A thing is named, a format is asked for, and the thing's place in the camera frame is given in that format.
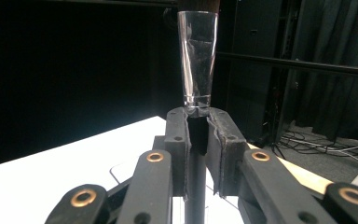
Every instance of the white table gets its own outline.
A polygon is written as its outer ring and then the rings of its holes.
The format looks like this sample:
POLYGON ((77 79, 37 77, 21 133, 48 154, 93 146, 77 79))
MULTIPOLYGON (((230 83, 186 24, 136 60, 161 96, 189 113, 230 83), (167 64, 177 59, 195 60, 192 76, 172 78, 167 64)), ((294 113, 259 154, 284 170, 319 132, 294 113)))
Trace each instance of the white table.
MULTIPOLYGON (((111 172, 119 181, 130 177, 138 157, 152 148, 154 136, 164 134, 165 120, 153 117, 0 164, 0 223, 44 223, 62 196, 83 184, 111 189, 117 185, 111 172)), ((321 193, 331 183, 288 161, 283 164, 301 184, 321 193)), ((212 186, 207 175, 205 223, 242 223, 237 197, 213 196, 212 186)), ((181 199, 174 198, 173 223, 183 223, 183 211, 181 199)))

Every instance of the floor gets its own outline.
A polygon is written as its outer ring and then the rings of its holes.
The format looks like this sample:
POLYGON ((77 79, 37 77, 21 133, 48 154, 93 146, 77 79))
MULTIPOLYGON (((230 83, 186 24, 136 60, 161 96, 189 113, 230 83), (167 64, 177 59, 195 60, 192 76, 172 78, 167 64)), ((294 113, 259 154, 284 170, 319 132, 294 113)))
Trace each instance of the floor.
MULTIPOLYGON (((338 138, 333 143, 312 133, 311 128, 291 125, 277 147, 288 161, 333 182, 351 183, 358 175, 357 140, 338 138)), ((275 153, 281 157, 279 150, 275 153)))

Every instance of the black curtain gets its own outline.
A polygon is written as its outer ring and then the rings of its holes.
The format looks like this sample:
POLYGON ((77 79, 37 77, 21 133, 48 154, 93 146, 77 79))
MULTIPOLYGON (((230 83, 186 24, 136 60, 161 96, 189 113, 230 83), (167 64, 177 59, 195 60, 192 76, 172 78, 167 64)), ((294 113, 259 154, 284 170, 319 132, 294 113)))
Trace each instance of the black curtain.
MULTIPOLYGON (((313 26, 313 61, 358 66, 358 0, 321 0, 313 26)), ((331 140, 358 139, 358 78, 307 74, 296 125, 331 140)))

